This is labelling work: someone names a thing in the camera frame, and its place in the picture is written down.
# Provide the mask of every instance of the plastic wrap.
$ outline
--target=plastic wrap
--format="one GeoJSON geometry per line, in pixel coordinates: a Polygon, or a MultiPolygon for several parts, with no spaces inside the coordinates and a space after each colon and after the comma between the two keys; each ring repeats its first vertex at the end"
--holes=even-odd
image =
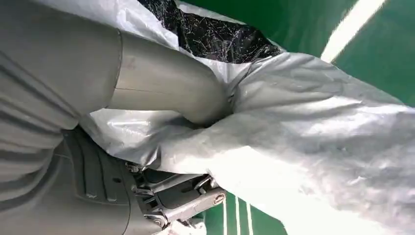
{"type": "Polygon", "coordinates": [[[160,157],[161,170],[209,173],[289,235],[415,234],[414,109],[244,24],[205,11],[216,24],[203,28],[185,3],[49,2],[192,56],[227,87],[234,114],[207,129],[171,111],[85,117],[84,129],[113,156],[142,165],[160,157]]]}

